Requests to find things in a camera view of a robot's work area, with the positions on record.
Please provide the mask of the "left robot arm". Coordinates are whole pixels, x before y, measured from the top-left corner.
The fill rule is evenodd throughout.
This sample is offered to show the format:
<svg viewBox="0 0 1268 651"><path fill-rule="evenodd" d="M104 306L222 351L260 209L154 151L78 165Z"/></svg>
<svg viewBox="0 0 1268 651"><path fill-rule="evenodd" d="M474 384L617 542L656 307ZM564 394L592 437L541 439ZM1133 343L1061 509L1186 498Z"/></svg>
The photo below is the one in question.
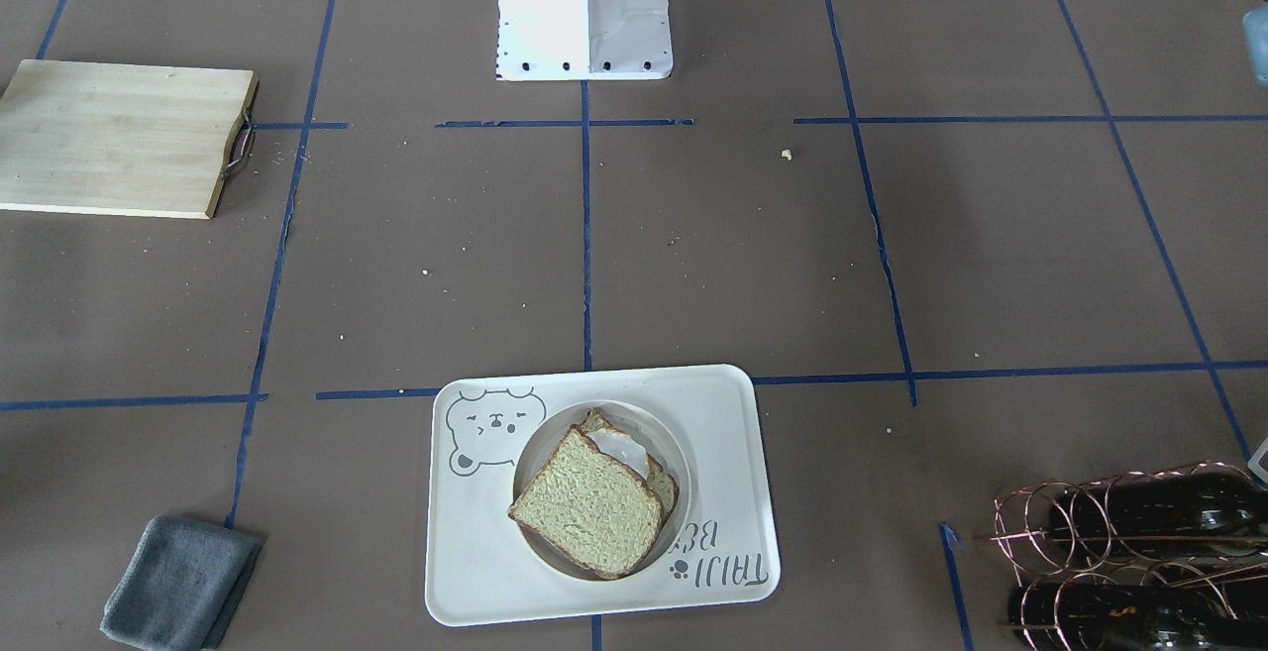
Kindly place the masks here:
<svg viewBox="0 0 1268 651"><path fill-rule="evenodd" d="M1241 18L1253 74L1260 86L1267 86L1267 0Z"/></svg>

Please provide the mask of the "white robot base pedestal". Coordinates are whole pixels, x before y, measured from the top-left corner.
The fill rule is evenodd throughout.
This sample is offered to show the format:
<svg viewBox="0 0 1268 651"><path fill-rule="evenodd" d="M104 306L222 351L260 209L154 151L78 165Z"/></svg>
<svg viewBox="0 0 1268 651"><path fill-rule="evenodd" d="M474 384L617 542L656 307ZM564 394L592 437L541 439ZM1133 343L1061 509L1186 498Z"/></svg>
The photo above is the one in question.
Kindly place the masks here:
<svg viewBox="0 0 1268 651"><path fill-rule="evenodd" d="M675 71L670 0L497 0L495 77L635 81Z"/></svg>

